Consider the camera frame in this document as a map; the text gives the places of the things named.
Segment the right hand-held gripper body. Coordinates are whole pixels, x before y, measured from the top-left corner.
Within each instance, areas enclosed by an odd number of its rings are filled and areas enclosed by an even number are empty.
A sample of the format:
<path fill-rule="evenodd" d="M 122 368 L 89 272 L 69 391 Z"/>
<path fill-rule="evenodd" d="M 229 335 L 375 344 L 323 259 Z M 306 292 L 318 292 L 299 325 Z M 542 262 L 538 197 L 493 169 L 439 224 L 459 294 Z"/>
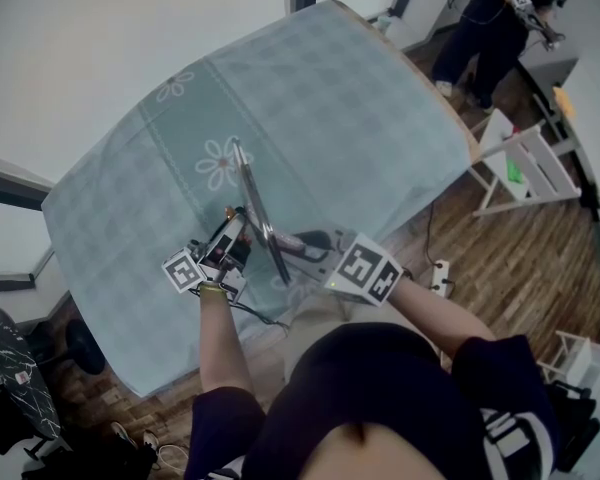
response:
<path fill-rule="evenodd" d="M 332 231 L 329 245 L 306 260 L 305 273 L 339 298 L 382 306 L 403 275 L 401 265 L 362 233 Z"/>

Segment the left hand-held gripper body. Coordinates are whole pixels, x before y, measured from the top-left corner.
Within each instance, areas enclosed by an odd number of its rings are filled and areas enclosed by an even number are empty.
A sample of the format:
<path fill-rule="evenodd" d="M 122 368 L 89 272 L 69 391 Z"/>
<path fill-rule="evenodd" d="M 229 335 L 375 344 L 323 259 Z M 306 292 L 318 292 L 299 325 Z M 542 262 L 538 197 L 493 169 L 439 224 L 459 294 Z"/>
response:
<path fill-rule="evenodd" d="M 165 260 L 162 271 L 177 292 L 213 285 L 237 303 L 246 287 L 243 271 L 251 252 L 246 225 L 245 220 L 226 220 L 207 242 L 191 240 Z"/>

